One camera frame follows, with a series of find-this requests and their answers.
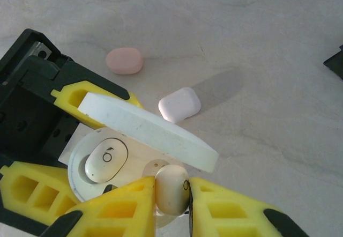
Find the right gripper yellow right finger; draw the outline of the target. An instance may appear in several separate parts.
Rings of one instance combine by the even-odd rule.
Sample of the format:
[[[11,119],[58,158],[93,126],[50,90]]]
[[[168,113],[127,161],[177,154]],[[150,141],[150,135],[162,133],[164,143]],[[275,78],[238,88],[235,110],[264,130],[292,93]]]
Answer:
[[[190,236],[307,236],[278,208],[199,177],[190,183]]]

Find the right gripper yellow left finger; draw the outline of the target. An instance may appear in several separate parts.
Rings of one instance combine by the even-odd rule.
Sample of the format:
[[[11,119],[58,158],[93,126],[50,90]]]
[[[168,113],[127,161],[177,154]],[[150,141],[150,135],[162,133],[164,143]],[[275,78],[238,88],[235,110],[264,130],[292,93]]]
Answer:
[[[72,207],[45,236],[155,236],[155,178],[144,177]]]

